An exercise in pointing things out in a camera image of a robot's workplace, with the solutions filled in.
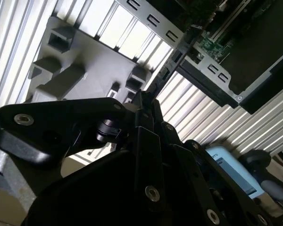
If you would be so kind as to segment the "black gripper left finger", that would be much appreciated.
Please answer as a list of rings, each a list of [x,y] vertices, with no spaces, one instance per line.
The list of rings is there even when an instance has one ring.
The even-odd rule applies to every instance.
[[[0,188],[29,212],[55,182],[106,155],[127,150],[160,154],[152,94],[131,103],[91,98],[0,108]]]

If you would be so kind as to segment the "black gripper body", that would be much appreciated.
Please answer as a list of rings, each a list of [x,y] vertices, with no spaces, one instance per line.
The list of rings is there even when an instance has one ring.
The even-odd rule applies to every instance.
[[[55,182],[33,202],[25,226],[195,226],[203,209],[179,165],[160,154],[113,152]]]

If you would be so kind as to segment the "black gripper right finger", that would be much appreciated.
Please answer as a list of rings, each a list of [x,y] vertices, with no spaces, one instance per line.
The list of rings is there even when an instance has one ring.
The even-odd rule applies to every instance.
[[[196,141],[182,143],[163,120],[158,100],[152,102],[155,132],[166,164],[167,195],[175,225],[271,226],[272,220]]]

